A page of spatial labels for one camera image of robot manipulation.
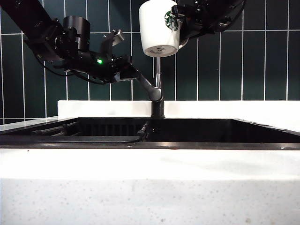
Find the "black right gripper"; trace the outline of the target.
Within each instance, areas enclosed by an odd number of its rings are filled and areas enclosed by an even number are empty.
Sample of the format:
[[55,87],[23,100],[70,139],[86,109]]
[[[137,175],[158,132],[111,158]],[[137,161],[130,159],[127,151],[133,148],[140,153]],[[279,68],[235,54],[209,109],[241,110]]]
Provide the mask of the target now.
[[172,14],[180,24],[180,44],[206,34],[222,31],[222,1],[194,0],[193,4],[180,3],[172,6]]

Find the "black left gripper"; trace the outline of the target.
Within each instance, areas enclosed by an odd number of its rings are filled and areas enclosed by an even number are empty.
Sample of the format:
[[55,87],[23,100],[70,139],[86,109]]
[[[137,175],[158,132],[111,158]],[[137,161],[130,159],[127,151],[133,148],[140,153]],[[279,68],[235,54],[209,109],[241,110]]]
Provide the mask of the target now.
[[121,81],[138,81],[142,78],[142,73],[132,65],[132,57],[122,55],[112,58],[104,54],[97,54],[93,58],[89,75],[98,79],[101,83],[116,83]]

